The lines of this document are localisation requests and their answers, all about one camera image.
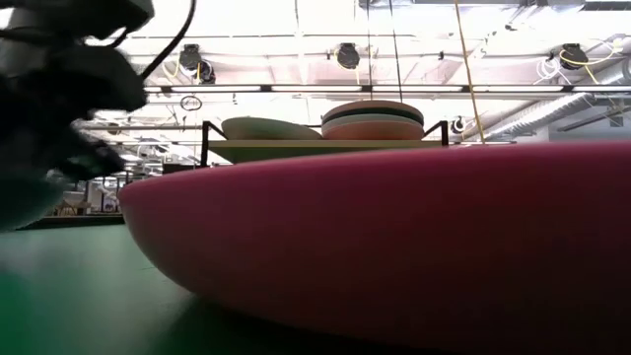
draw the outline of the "ceiling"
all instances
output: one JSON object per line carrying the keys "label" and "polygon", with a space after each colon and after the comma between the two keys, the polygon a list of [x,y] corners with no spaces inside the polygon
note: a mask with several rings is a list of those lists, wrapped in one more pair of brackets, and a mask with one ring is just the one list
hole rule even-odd
{"label": "ceiling", "polygon": [[[184,44],[197,43],[214,67],[216,85],[464,85],[467,84],[455,7],[451,1],[394,1],[392,13],[387,1],[376,1],[366,11],[366,0],[203,0],[176,52],[149,78],[149,86],[191,85],[182,73],[173,77],[177,56]],[[567,84],[588,78],[585,69],[543,78],[537,73],[551,51],[563,43],[579,43],[590,61],[602,60],[591,68],[598,72],[631,53],[629,11],[587,11],[581,1],[461,1],[464,43],[476,85]],[[555,6],[525,6],[548,3]],[[138,70],[142,70],[179,31],[188,12],[187,1],[154,0],[156,17],[120,46]],[[357,71],[341,68],[335,49],[342,42],[355,43],[361,56]],[[617,52],[610,55],[611,47]],[[196,95],[203,106],[187,112],[179,106],[182,94],[151,94],[150,104],[138,111],[99,112],[95,124],[200,125],[202,120],[221,121],[234,116],[262,116],[302,124],[318,124],[320,116],[345,102],[361,100],[360,95],[310,93],[221,93]],[[397,100],[397,96],[387,97]],[[426,124],[462,116],[472,122],[469,97],[423,98],[406,96],[426,116]],[[483,125],[490,128],[512,113],[532,104],[528,96],[483,98],[477,101]],[[544,127],[546,133],[532,132],[519,140],[566,140],[631,138],[629,113],[621,113],[623,127],[610,126],[608,119],[568,132],[557,131],[574,122],[605,112],[598,105]],[[468,130],[465,135],[475,133]],[[123,131],[111,135],[94,131],[108,141],[126,142],[125,149],[161,159],[154,149],[132,146],[147,139],[191,142],[169,152],[177,157],[197,156],[193,142],[199,131]],[[221,139],[211,134],[211,139]],[[219,157],[211,160],[221,163]]]}

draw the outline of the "plate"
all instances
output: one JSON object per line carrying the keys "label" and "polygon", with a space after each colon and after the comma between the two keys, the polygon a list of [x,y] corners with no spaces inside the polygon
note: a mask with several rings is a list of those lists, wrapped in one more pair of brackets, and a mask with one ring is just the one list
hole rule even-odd
{"label": "plate", "polygon": [[331,121],[323,124],[322,125],[322,134],[324,134],[324,132],[328,131],[331,128],[338,127],[338,126],[343,125],[343,124],[357,123],[357,122],[371,122],[371,121],[401,122],[401,123],[415,124],[415,125],[418,125],[418,126],[422,127],[422,125],[420,123],[418,123],[417,121],[415,121],[413,119],[409,119],[409,118],[401,117],[401,116],[397,116],[397,115],[379,114],[379,113],[375,113],[375,114],[355,114],[355,115],[339,117],[337,119],[331,120]]}
{"label": "plate", "polygon": [[222,122],[222,129],[228,139],[271,139],[271,140],[313,140],[322,139],[314,130],[303,125],[278,119],[259,117],[236,117]]}
{"label": "plate", "polygon": [[342,106],[338,106],[330,110],[329,112],[327,112],[322,117],[322,120],[326,120],[330,116],[335,115],[340,112],[354,110],[354,109],[363,109],[363,108],[394,108],[394,109],[408,111],[419,117],[423,117],[423,113],[421,113],[420,110],[410,105],[392,102],[392,101],[386,101],[386,100],[368,100],[368,101],[361,101],[361,102],[349,103]]}
{"label": "plate", "polygon": [[246,315],[458,354],[629,354],[629,162],[631,143],[355,153],[119,198],[164,274]]}
{"label": "plate", "polygon": [[425,131],[416,122],[368,121],[342,124],[322,134],[332,140],[420,140]]}
{"label": "plate", "polygon": [[342,117],[346,117],[350,115],[359,115],[359,114],[386,114],[386,115],[391,115],[391,116],[405,117],[415,122],[418,122],[421,125],[425,124],[425,120],[422,115],[419,116],[415,113],[412,113],[403,109],[386,108],[386,107],[370,107],[370,108],[357,108],[357,109],[345,110],[345,111],[330,115],[329,117],[325,118],[322,121],[322,123],[329,123],[333,120],[336,121]]}

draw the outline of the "ceiling pipe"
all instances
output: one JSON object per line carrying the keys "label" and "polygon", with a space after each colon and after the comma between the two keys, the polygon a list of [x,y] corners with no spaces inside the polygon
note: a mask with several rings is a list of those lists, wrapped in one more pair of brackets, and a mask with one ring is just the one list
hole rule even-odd
{"label": "ceiling pipe", "polygon": [[[631,58],[603,69],[595,74],[596,79],[602,85],[629,85],[631,84]],[[576,85],[593,85],[591,78],[585,79]],[[509,116],[498,124],[486,129],[487,139],[515,137],[526,132],[532,132],[546,126],[558,119],[580,112],[594,106],[596,97],[590,93],[579,93],[557,99],[552,102],[540,102]],[[480,135],[475,134],[466,141],[479,141]]]}

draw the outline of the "fluorescent light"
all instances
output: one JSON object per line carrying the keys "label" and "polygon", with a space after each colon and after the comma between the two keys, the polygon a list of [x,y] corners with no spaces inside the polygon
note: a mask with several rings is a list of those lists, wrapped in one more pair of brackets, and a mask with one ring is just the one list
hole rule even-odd
{"label": "fluorescent light", "polygon": [[134,155],[131,154],[123,154],[120,156],[120,158],[126,160],[127,162],[140,162],[142,161],[142,158],[138,158]]}
{"label": "fluorescent light", "polygon": [[200,86],[174,86],[171,87],[174,93],[239,93],[239,92],[259,92],[260,86],[221,86],[221,85],[200,85]]}
{"label": "fluorescent light", "polygon": [[561,85],[510,85],[510,86],[476,86],[473,91],[476,93],[550,93],[563,90]]}
{"label": "fluorescent light", "polygon": [[574,87],[575,92],[631,92],[631,86],[588,85]]}
{"label": "fluorescent light", "polygon": [[361,86],[312,86],[312,85],[287,85],[287,86],[273,86],[272,91],[283,93],[312,93],[312,92],[359,92],[362,91]]}
{"label": "fluorescent light", "polygon": [[[398,93],[399,87],[396,85],[376,85],[373,87],[375,92],[392,92]],[[403,93],[459,93],[462,86],[458,85],[406,85],[401,87]]]}

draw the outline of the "white ceiling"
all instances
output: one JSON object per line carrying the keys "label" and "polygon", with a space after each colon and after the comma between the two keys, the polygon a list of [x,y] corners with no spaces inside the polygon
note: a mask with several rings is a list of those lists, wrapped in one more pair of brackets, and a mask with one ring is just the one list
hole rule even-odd
{"label": "white ceiling", "polygon": [[[182,45],[200,44],[204,57],[215,67],[217,84],[362,84],[369,83],[368,36],[375,52],[372,59],[374,84],[397,84],[394,28],[399,54],[401,82],[405,84],[465,84],[462,50],[453,5],[413,5],[396,8],[394,16],[385,9],[372,9],[371,21],[356,6],[356,0],[199,0],[193,24]],[[188,12],[188,1],[154,0],[156,17],[133,34],[120,47],[129,60],[139,66],[150,62],[179,31]],[[532,7],[515,5],[463,6],[462,24],[467,52],[471,55],[472,79],[475,84],[530,85],[539,79],[537,62],[550,50],[566,42],[578,42],[591,59],[609,53],[603,41],[613,36],[631,35],[629,12],[585,12],[578,7]],[[0,12],[0,22],[7,19]],[[515,31],[505,26],[511,23]],[[358,73],[340,68],[327,53],[340,42],[354,42],[363,54]],[[615,63],[631,52],[631,37],[623,41],[624,51],[616,54],[595,71]],[[174,71],[177,49],[167,69]],[[439,60],[443,52],[445,60]],[[587,77],[584,70],[562,71],[570,81]],[[555,83],[554,80],[541,84]],[[150,78],[151,85],[190,84],[180,75],[169,78],[160,68]],[[236,105],[230,94],[198,95],[204,102],[197,113],[187,115],[187,124],[202,120],[221,120],[241,115],[272,117],[297,123],[317,124],[319,116],[343,104],[327,97],[237,94]],[[152,105],[131,113],[130,124],[171,124],[172,116],[164,103],[178,102],[150,97]],[[427,125],[458,115],[473,117],[469,100],[406,100],[421,109]],[[527,100],[480,100],[478,110],[486,125],[491,125],[519,110]],[[175,106],[181,120],[186,112]],[[102,112],[108,119],[121,119],[124,112]],[[199,140],[200,134],[135,132],[110,139],[159,137],[165,140]]]}

